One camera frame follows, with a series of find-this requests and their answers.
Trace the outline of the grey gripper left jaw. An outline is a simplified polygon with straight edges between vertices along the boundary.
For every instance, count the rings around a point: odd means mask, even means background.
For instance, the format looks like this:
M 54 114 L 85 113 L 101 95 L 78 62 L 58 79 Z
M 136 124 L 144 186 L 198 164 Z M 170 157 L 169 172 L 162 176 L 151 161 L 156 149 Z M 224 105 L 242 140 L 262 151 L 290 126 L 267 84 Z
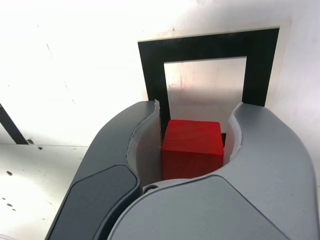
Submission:
M 70 184 L 48 240 L 105 240 L 123 211 L 162 180 L 160 104 L 140 101 L 106 123 Z

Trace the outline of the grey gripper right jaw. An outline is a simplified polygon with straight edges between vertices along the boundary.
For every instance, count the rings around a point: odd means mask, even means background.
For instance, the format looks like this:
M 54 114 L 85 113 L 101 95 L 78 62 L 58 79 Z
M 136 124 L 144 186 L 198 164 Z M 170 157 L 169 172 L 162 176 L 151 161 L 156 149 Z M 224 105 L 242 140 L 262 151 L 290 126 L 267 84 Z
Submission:
M 300 138 L 269 109 L 242 103 L 222 168 L 134 201 L 111 240 L 316 240 L 317 183 Z

